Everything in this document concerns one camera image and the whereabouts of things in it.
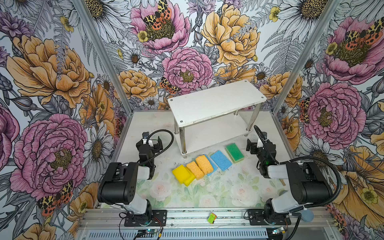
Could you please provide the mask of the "yellow sponge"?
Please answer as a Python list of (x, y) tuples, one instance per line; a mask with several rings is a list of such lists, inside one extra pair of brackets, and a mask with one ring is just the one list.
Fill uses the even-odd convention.
[(184, 181), (184, 185), (188, 187), (196, 179), (196, 176), (188, 168), (186, 170), (189, 173), (189, 177)]
[(188, 172), (188, 169), (184, 165), (180, 165), (173, 169), (172, 174), (180, 184), (183, 184), (191, 176), (191, 174)]

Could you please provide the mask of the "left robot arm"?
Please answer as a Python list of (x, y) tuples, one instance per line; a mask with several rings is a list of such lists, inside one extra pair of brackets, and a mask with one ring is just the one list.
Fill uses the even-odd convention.
[(155, 155), (163, 150), (161, 138), (152, 139), (148, 132), (142, 134), (136, 147), (139, 161), (127, 164), (109, 164), (100, 183), (97, 198), (100, 203), (117, 206), (133, 215), (152, 216), (150, 201), (136, 193), (137, 182), (151, 180), (155, 174)]

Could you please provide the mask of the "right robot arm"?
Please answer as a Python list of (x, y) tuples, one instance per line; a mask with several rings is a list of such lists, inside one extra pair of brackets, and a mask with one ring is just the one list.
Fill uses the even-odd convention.
[(291, 224), (290, 214), (312, 205), (327, 205), (334, 196), (333, 190), (323, 176), (314, 159), (300, 163), (300, 159), (283, 163), (276, 161), (276, 145), (269, 140), (247, 140), (246, 151), (258, 157), (257, 167), (265, 179), (288, 180), (289, 189), (278, 197), (268, 199), (262, 210), (247, 210), (250, 224), (283, 225)]

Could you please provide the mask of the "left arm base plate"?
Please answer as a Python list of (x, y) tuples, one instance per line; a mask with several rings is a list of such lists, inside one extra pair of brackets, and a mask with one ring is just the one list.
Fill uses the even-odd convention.
[(149, 212), (138, 215), (133, 212), (127, 212), (127, 215), (124, 220), (125, 227), (165, 227), (167, 223), (167, 210), (153, 210), (150, 214)]

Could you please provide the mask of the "yellow sponge front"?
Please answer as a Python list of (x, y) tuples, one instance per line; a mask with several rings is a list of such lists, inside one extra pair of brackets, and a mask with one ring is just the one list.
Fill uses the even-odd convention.
[(183, 184), (191, 176), (191, 174), (188, 172), (188, 169), (184, 165), (180, 165), (173, 169), (172, 174), (180, 184)]

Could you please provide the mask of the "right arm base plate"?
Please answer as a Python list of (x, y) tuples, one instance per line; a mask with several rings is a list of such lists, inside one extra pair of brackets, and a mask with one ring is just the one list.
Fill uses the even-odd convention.
[(262, 209), (249, 209), (247, 215), (251, 226), (289, 226), (292, 224), (288, 215), (267, 213)]

